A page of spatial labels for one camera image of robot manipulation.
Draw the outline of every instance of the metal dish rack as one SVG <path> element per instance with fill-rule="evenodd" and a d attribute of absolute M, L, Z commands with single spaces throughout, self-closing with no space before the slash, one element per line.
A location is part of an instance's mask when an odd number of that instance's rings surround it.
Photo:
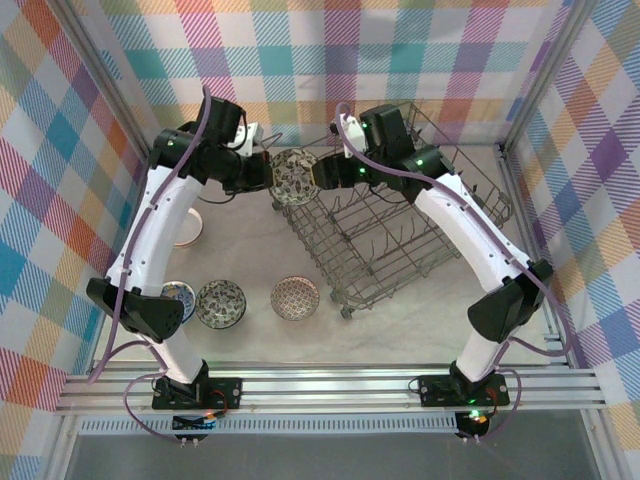
<path fill-rule="evenodd" d="M 416 148 L 452 143 L 414 104 L 400 108 Z M 332 137 L 326 137 L 335 145 L 328 154 L 341 146 Z M 450 148 L 449 159 L 462 172 L 474 200 L 501 228 L 512 215 L 511 200 L 462 150 Z M 315 260 L 332 288 L 331 299 L 342 304 L 345 319 L 352 318 L 355 310 L 371 309 L 376 302 L 392 298 L 448 259 L 460 257 L 435 222 L 384 184 L 375 189 L 363 184 L 351 190 L 323 191 L 303 206 L 274 202 L 273 207 L 282 211 Z"/>

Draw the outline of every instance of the cable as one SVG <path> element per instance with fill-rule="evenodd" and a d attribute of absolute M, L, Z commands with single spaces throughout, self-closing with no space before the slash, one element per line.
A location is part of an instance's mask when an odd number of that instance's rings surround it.
<path fill-rule="evenodd" d="M 348 117 L 351 114 L 351 108 L 349 107 L 349 105 L 347 103 L 344 103 L 344 102 L 339 103 L 336 106 L 336 110 L 335 110 L 336 127 L 338 129 L 338 132 L 340 134 L 342 142 L 344 143 L 346 148 L 348 148 L 351 151 L 351 153 L 358 160 L 360 160 L 365 165 L 368 165 L 371 168 L 375 168 L 376 170 L 378 170 L 380 172 L 383 172 L 383 173 L 386 173 L 388 175 L 395 175 L 397 177 L 405 177 L 405 178 L 413 178 L 415 180 L 420 180 L 421 182 L 428 183 L 429 185 L 432 185 L 433 187 L 435 187 L 435 188 L 439 189 L 440 191 L 444 192 L 445 194 L 449 195 L 450 197 L 455 199 L 455 201 L 458 203 L 458 206 L 460 208 L 462 208 L 463 210 L 468 212 L 469 215 L 471 215 L 473 217 L 473 219 L 478 223 L 478 225 L 482 228 L 482 230 L 487 234 L 487 236 L 491 239 L 491 241 L 494 243 L 494 245 L 496 247 L 498 247 L 498 249 L 504 255 L 506 255 L 509 252 L 509 249 L 507 248 L 507 246 L 502 243 L 502 240 L 500 240 L 500 238 L 498 238 L 498 236 L 493 232 L 491 227 L 489 227 L 489 225 L 487 225 L 487 223 L 480 216 L 480 214 L 478 214 L 478 212 L 476 212 L 475 209 L 473 209 L 473 208 L 466 208 L 469 205 L 467 203 L 467 201 L 464 198 L 462 198 L 453 189 L 449 188 L 448 186 L 444 185 L 443 183 L 439 182 L 438 180 L 435 180 L 435 179 L 433 179 L 431 177 L 427 177 L 426 175 L 422 175 L 421 173 L 405 172 L 405 171 L 402 171 L 402 170 L 397 170 L 395 168 L 389 168 L 389 167 L 386 167 L 384 165 L 380 165 L 380 164 L 374 162 L 373 160 L 367 158 L 362 153 L 360 153 L 360 151 L 358 151 L 358 149 L 353 146 L 353 144 L 351 143 L 351 140 L 349 140 L 349 138 L 347 137 L 347 135 L 344 132 L 344 128 L 342 127 L 342 121 L 341 121 L 340 115 L 342 114 L 343 110 L 344 110 L 344 113 L 345 113 L 345 117 Z M 558 351 L 555 351 L 555 352 L 549 352 L 549 351 L 546 351 L 546 350 L 541 350 L 541 349 L 531 345 L 530 343 L 525 342 L 524 340 L 522 340 L 522 339 L 520 339 L 518 337 L 512 337 L 512 340 L 514 342 L 519 343 L 520 345 L 522 345 L 522 346 L 524 346 L 524 347 L 536 352 L 536 353 L 539 353 L 540 355 L 544 355 L 544 356 L 547 356 L 547 357 L 563 357 L 563 356 L 565 356 L 567 353 L 569 353 L 571 348 L 573 348 L 573 334 L 571 332 L 571 326 L 569 324 L 569 320 L 566 318 L 564 312 L 562 311 L 562 308 L 560 307 L 560 303 L 558 302 L 558 300 L 555 297 L 555 295 L 551 292 L 551 290 L 549 288 L 547 288 L 547 286 L 544 283 L 542 283 L 538 277 L 536 277 L 532 272 L 530 272 L 527 267 L 522 265 L 515 258 L 511 258 L 511 259 L 509 259 L 509 261 L 518 270 L 520 270 L 531 282 L 533 282 L 533 284 L 536 287 L 538 287 L 538 289 L 544 294 L 545 297 L 547 297 L 547 300 L 549 301 L 549 303 L 551 303 L 553 308 L 556 310 L 556 312 L 557 312 L 557 314 L 558 314 L 558 316 L 560 318 L 560 321 L 562 323 L 562 328 L 564 330 L 565 345 L 562 348 L 562 350 L 558 350 Z"/>
<path fill-rule="evenodd" d="M 231 202 L 234 198 L 236 198 L 236 193 L 234 192 L 230 198 L 227 198 L 226 200 L 223 200 L 221 202 L 214 202 L 213 200 L 207 200 L 206 198 L 202 198 L 200 195 L 198 195 L 198 200 L 202 200 L 204 203 L 210 203 L 211 205 L 226 205 L 227 203 Z"/>
<path fill-rule="evenodd" d="M 229 406 L 227 405 L 227 397 L 220 390 L 214 390 L 213 393 L 222 397 L 223 408 L 221 412 L 216 413 L 216 417 L 222 418 L 229 411 Z"/>
<path fill-rule="evenodd" d="M 178 428 L 174 427 L 174 430 L 183 430 L 186 427 L 196 427 L 196 428 L 201 427 L 202 425 L 205 425 L 207 423 L 215 422 L 216 418 L 217 417 L 215 413 L 207 413 L 206 415 L 203 415 L 202 417 L 194 418 L 193 420 L 174 415 L 173 421 L 180 424 Z"/>
<path fill-rule="evenodd" d="M 111 354 L 109 355 L 109 358 L 107 359 L 107 362 L 109 360 L 111 360 L 113 357 L 115 357 L 117 354 L 119 354 L 121 351 L 126 350 L 129 347 L 135 347 L 136 345 L 140 345 L 140 346 L 144 347 L 144 346 L 149 345 L 149 343 L 145 342 L 144 340 L 133 340 L 131 342 L 123 343 L 118 348 L 116 348 L 115 350 L 111 351 Z"/>
<path fill-rule="evenodd" d="M 155 393 L 159 393 L 160 395 L 162 395 L 163 392 L 162 390 L 159 390 L 156 388 L 157 382 L 153 382 L 153 380 L 151 381 L 151 389 L 155 392 Z M 188 406 L 192 406 L 195 407 L 196 406 L 196 400 L 193 397 L 190 397 L 189 395 L 182 393 L 178 390 L 173 390 L 171 392 L 171 395 L 173 396 L 177 396 L 180 397 L 180 401 L 182 402 L 182 406 L 188 405 Z"/>
<path fill-rule="evenodd" d="M 498 413 L 498 394 L 496 394 L 493 388 L 486 388 L 485 391 L 491 397 L 491 400 L 493 400 L 493 412 L 487 415 L 487 418 L 492 418 Z"/>
<path fill-rule="evenodd" d="M 407 388 L 409 389 L 409 391 L 411 393 L 415 393 L 417 395 L 420 395 L 420 391 L 417 388 L 412 388 L 411 384 L 415 381 L 417 381 L 420 377 L 415 377 L 414 379 L 412 379 L 408 384 L 407 384 Z"/>
<path fill-rule="evenodd" d="M 129 407 L 129 402 L 127 401 L 127 396 L 129 395 L 129 391 L 133 388 L 133 386 L 136 383 L 140 383 L 141 381 L 147 380 L 149 378 L 151 378 L 151 379 L 160 378 L 160 377 L 164 376 L 165 373 L 166 372 L 148 373 L 146 375 L 142 375 L 142 376 L 136 378 L 135 380 L 133 380 L 129 385 L 127 385 L 127 388 L 124 389 L 124 393 L 122 394 L 122 402 L 124 403 L 124 409 L 127 411 L 129 416 L 133 419 L 133 421 L 136 422 L 138 425 L 140 425 L 140 428 L 142 428 L 146 432 L 149 432 L 154 437 L 158 437 L 158 438 L 161 438 L 163 440 L 168 440 L 168 441 L 173 442 L 173 443 L 182 444 L 182 441 L 178 440 L 176 437 L 170 437 L 169 435 L 164 435 L 163 433 L 156 432 L 154 429 L 147 427 L 145 425 L 145 423 L 142 420 L 140 420 L 138 417 L 136 417 L 135 414 L 133 413 L 133 411 L 131 411 L 131 408 Z"/>
<path fill-rule="evenodd" d="M 380 200 L 382 200 L 383 202 L 387 202 L 390 203 L 391 205 L 400 205 L 401 203 L 406 203 L 406 200 L 402 200 L 400 202 L 392 202 L 391 200 L 387 200 L 386 198 L 384 198 L 382 195 L 380 195 L 378 192 L 373 190 L 373 185 L 369 184 L 369 192 L 372 195 L 375 195 L 376 197 L 378 197 Z"/>
<path fill-rule="evenodd" d="M 211 110 L 211 92 L 209 91 L 209 87 L 207 87 L 206 85 L 202 87 L 202 92 L 204 94 L 204 112 L 203 112 L 202 118 L 205 119 L 209 117 L 209 112 Z M 173 167 L 173 170 L 171 170 L 169 175 L 167 175 L 167 178 L 164 179 L 164 181 L 160 184 L 160 187 L 158 188 L 158 190 L 153 194 L 153 196 L 151 197 L 151 200 L 149 201 L 149 205 L 140 214 L 140 220 L 138 220 L 138 222 L 136 223 L 136 226 L 133 229 L 131 238 L 129 239 L 129 243 L 127 244 L 127 248 L 125 249 L 123 254 L 122 273 L 120 274 L 120 280 L 118 282 L 118 292 L 116 293 L 116 303 L 113 309 L 113 317 L 112 317 L 112 323 L 111 323 L 111 330 L 109 331 L 109 339 L 107 340 L 107 346 L 105 347 L 104 355 L 98 362 L 98 365 L 96 365 L 93 371 L 89 374 L 89 379 L 87 380 L 87 383 L 89 385 L 92 385 L 93 383 L 95 383 L 95 381 L 100 377 L 100 375 L 102 374 L 102 371 L 104 370 L 104 367 L 107 365 L 107 362 L 109 361 L 109 358 L 112 355 L 113 345 L 116 341 L 116 332 L 118 330 L 118 324 L 120 323 L 120 314 L 122 313 L 122 301 L 124 299 L 124 289 L 127 283 L 127 276 L 130 272 L 130 270 L 128 270 L 128 267 L 131 265 L 131 255 L 133 254 L 133 249 L 135 248 L 138 237 L 142 232 L 142 227 L 144 227 L 151 212 L 154 211 L 156 207 L 156 203 L 158 202 L 158 199 L 162 196 L 162 194 L 166 190 L 169 183 L 171 183 L 173 179 L 178 175 L 178 172 L 180 172 L 184 164 L 187 162 L 187 160 L 195 150 L 196 145 L 198 145 L 198 143 L 200 142 L 200 138 L 202 137 L 205 126 L 206 126 L 205 121 L 200 122 L 200 125 L 198 125 L 198 129 L 196 130 L 196 133 L 191 139 L 191 143 L 182 154 L 182 157 L 180 157 L 180 160 L 178 161 L 176 166 Z"/>
<path fill-rule="evenodd" d="M 514 377 L 516 377 L 516 383 L 518 386 L 516 388 L 516 398 L 513 401 L 513 407 L 507 414 L 506 418 L 502 421 L 502 423 L 498 425 L 498 427 L 488 432 L 486 435 L 483 435 L 482 438 L 485 440 L 487 438 L 493 437 L 494 435 L 497 435 L 498 432 L 502 431 L 513 420 L 513 417 L 518 411 L 518 407 L 520 406 L 520 399 L 522 398 L 522 379 L 520 378 L 518 372 L 516 372 L 513 368 L 499 368 L 496 371 L 500 373 L 511 373 Z"/>

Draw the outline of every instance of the patterned bowl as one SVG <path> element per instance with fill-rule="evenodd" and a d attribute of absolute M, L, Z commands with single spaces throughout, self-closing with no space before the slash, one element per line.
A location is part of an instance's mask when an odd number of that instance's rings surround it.
<path fill-rule="evenodd" d="M 302 148 L 284 150 L 271 159 L 273 198 L 282 205 L 304 205 L 315 198 L 320 187 L 315 185 L 311 167 L 318 161 Z"/>
<path fill-rule="evenodd" d="M 167 282 L 162 286 L 161 295 L 182 302 L 184 305 L 182 324 L 187 323 L 196 308 L 196 292 L 193 291 L 193 288 L 184 282 Z"/>
<path fill-rule="evenodd" d="M 314 314 L 319 304 L 318 288 L 308 278 L 284 278 L 271 292 L 271 307 L 285 320 L 304 320 Z"/>
<path fill-rule="evenodd" d="M 234 326 L 247 310 L 242 289 L 229 280 L 214 280 L 198 292 L 196 313 L 206 326 L 222 330 Z"/>

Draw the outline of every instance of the aluminum rail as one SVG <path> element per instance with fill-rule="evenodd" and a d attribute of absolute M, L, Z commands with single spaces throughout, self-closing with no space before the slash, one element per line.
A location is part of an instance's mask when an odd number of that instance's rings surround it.
<path fill-rule="evenodd" d="M 521 410 L 600 409 L 604 397 L 592 370 L 515 366 L 523 383 Z M 447 374 L 448 367 L 419 365 L 341 367 L 319 365 L 213 366 L 212 377 L 240 377 L 239 412 L 256 414 L 399 413 L 461 411 L 465 408 L 422 408 L 408 383 L 418 375 Z M 133 379 L 157 371 L 151 362 L 112 362 L 94 385 L 86 376 L 70 377 L 58 403 L 58 415 L 122 414 L 122 392 Z M 506 375 L 514 398 L 516 380 Z M 129 404 L 137 413 L 173 415 L 151 409 L 148 382 L 134 386 Z"/>
<path fill-rule="evenodd" d="M 150 144 L 147 142 L 144 132 L 140 128 L 135 115 L 124 99 L 118 88 L 116 80 L 109 73 L 102 56 L 96 48 L 93 39 L 85 30 L 76 10 L 68 0 L 47 0 L 47 3 L 71 43 L 82 58 L 83 65 L 91 74 L 100 93 L 111 107 L 114 116 L 128 136 L 129 143 L 136 154 L 142 158 L 149 155 Z"/>
<path fill-rule="evenodd" d="M 597 4 L 598 0 L 575 0 L 573 2 L 573 6 L 564 25 L 549 49 L 548 57 L 544 60 L 531 90 L 525 97 L 520 110 L 513 120 L 511 129 L 507 133 L 504 141 L 507 152 L 514 153 L 518 142 L 529 127 L 531 119 L 540 106 L 542 99 L 556 79 L 564 61 L 569 56 L 571 47 L 578 39 L 582 27 L 591 16 L 591 13 L 593 13 Z"/>

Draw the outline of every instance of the gray floor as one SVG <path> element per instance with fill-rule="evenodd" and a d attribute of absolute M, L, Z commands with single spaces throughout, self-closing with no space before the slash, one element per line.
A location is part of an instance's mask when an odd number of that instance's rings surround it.
<path fill-rule="evenodd" d="M 197 449 L 146 435 L 79 437 L 67 480 L 600 478 L 578 412 L 522 412 L 486 445 L 453 435 L 214 435 Z"/>
<path fill-rule="evenodd" d="M 472 160 L 500 183 L 491 147 L 465 149 Z M 477 172 L 465 168 L 463 177 L 482 183 Z M 220 187 L 209 182 L 204 196 L 220 199 Z M 239 195 L 228 205 L 196 201 L 204 219 L 202 237 L 188 248 L 174 249 L 166 280 L 182 280 L 197 292 L 214 279 L 228 279 L 244 290 L 245 317 L 227 330 L 212 330 L 196 316 L 186 325 L 194 348 L 208 361 L 325 362 L 325 363 L 440 363 L 460 353 L 471 333 L 467 308 L 484 295 L 464 259 L 453 259 L 400 290 L 393 299 L 371 311 L 354 313 L 351 321 L 329 300 L 330 288 L 287 222 L 271 208 L 267 192 Z M 516 244 L 515 219 L 504 228 Z M 273 286 L 290 275 L 303 275 L 320 289 L 317 312 L 302 322 L 287 322 L 272 310 Z M 519 336 L 544 347 L 544 320 L 539 312 Z M 104 351 L 106 328 L 97 348 Z M 120 331 L 118 344 L 130 340 Z M 130 349 L 121 360 L 150 359 L 144 349 Z M 546 364 L 546 359 L 515 346 L 504 363 Z"/>

